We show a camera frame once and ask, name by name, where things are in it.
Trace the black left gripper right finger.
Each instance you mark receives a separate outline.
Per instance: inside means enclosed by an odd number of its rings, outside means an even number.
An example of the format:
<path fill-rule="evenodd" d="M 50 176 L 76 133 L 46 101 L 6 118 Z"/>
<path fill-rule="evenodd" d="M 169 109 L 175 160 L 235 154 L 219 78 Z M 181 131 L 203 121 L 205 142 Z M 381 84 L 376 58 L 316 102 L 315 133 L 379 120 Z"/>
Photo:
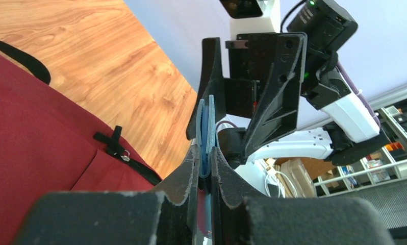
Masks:
<path fill-rule="evenodd" d="M 270 198 L 213 148 L 213 244 L 393 244 L 378 211 L 356 198 Z"/>

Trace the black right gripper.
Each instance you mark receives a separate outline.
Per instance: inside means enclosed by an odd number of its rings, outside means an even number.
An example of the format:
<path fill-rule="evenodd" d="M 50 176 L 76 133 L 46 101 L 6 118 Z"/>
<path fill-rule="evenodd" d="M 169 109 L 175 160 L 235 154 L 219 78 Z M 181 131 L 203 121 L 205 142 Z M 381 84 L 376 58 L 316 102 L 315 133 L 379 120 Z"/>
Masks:
<path fill-rule="evenodd" d="M 197 107 L 214 96 L 216 121 L 226 115 L 251 119 L 247 128 L 223 131 L 227 159 L 272 157 L 356 159 L 359 142 L 341 126 L 341 114 L 322 128 L 296 129 L 299 99 L 328 109 L 354 97 L 336 66 L 338 49 L 357 30 L 351 15 L 335 1 L 301 1 L 285 33 L 239 34 L 226 42 L 231 77 L 222 74 L 221 40 L 202 40 L 196 103 L 186 138 L 196 137 Z"/>

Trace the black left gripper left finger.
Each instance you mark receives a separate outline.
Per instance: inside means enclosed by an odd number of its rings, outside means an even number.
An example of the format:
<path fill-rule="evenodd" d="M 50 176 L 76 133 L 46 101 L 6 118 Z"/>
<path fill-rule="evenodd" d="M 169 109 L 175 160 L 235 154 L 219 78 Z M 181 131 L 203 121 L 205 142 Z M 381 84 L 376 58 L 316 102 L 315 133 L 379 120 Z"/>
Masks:
<path fill-rule="evenodd" d="M 148 192 L 52 192 L 27 213 L 13 244 L 196 244 L 200 148 Z"/>

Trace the blue leather wallet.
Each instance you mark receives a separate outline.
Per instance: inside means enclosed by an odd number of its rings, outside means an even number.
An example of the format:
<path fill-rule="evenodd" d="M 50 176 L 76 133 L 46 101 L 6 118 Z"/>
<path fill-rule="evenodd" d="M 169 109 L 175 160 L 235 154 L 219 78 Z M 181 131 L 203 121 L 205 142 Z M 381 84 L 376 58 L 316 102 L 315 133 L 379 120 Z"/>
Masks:
<path fill-rule="evenodd" d="M 198 178 L 198 227 L 205 239 L 212 239 L 212 160 L 213 147 L 217 146 L 218 138 L 215 122 L 214 96 L 207 100 L 201 99 L 196 117 L 195 143 L 200 147 L 200 167 Z"/>

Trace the red student backpack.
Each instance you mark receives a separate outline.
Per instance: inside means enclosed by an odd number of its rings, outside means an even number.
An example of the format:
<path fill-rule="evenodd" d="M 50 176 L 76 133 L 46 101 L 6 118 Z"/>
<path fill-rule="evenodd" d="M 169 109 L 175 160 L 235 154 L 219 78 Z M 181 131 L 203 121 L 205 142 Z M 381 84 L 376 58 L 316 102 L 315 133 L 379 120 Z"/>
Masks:
<path fill-rule="evenodd" d="M 0 41 L 0 244 L 51 191 L 147 191 L 160 176 L 97 116 L 50 87 L 38 59 Z"/>

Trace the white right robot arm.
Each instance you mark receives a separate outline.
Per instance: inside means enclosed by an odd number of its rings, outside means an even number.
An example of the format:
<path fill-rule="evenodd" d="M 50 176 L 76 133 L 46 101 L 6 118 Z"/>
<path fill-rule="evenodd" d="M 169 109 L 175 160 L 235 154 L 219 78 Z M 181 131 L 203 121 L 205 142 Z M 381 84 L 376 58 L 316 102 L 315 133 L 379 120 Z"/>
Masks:
<path fill-rule="evenodd" d="M 338 50 L 358 24 L 336 1 L 300 1 L 290 23 L 276 1 L 222 1 L 231 38 L 202 41 L 197 100 L 186 136 L 208 171 L 217 147 L 232 168 L 309 157 L 345 166 L 387 142 L 342 68 Z"/>

